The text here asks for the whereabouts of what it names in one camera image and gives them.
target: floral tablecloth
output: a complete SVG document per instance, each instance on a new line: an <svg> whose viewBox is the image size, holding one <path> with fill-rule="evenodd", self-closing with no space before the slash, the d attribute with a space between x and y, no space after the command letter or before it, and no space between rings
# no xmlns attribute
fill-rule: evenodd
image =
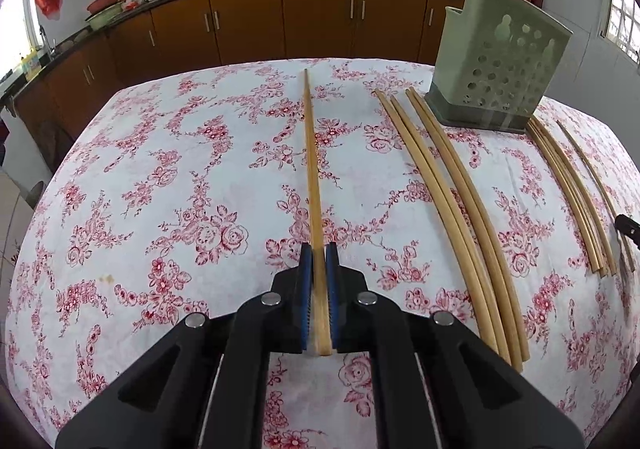
<svg viewBox="0 0 640 449"><path fill-rule="evenodd" d="M477 331L431 196L371 93L395 93L418 124L404 89L427 91L429 66L292 60L148 82L117 93L76 142L37 207L15 270L8 384L52 444L186 314L235 311L296 264L309 239L304 68L325 240L404 310L449 310ZM582 174L620 255L606 206L556 118L618 210L636 216L638 170L594 118L548 98L537 114ZM634 275L591 273L570 208L525 135L447 132L511 267L531 351L524 376L591 439L625 394L638 353ZM275 353L264 446L374 447L373 408L366 354Z"/></svg>

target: silver screw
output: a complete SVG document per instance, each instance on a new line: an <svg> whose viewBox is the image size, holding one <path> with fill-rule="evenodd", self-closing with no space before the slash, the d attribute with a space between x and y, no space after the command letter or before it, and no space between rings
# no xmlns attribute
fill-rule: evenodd
<svg viewBox="0 0 640 449"><path fill-rule="evenodd" d="M378 302L378 296L373 292L360 292L358 294L358 303L369 306Z"/></svg>
<svg viewBox="0 0 640 449"><path fill-rule="evenodd" d="M267 292L262 294L260 301L262 301L262 304L265 306L275 306L276 304L280 304L282 297L277 292Z"/></svg>
<svg viewBox="0 0 640 449"><path fill-rule="evenodd" d="M441 310L433 314L433 321L438 326L451 326L453 324L453 315Z"/></svg>
<svg viewBox="0 0 640 449"><path fill-rule="evenodd" d="M206 320L207 318L205 317L204 314L201 314L200 312L194 312L192 314L187 315L187 318L184 320L184 323L189 328L200 328L205 323Z"/></svg>

